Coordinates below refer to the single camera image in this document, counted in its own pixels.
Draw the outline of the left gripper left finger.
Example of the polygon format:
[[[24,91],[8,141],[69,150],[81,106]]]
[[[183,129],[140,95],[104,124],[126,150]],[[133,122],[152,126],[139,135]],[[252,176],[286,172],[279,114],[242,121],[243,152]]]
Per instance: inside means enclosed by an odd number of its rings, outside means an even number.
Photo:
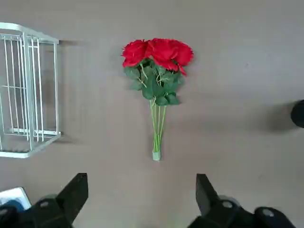
[[[87,173],[78,173],[55,197],[43,198],[28,209],[18,202],[0,207],[2,228],[71,228],[88,199]]]

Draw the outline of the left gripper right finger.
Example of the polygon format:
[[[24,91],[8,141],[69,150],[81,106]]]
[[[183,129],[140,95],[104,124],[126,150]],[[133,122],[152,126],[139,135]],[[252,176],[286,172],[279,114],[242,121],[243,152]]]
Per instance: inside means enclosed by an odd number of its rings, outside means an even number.
[[[245,210],[235,199],[220,197],[206,174],[196,175],[196,202],[200,210],[191,228],[294,228],[281,211],[271,207]]]

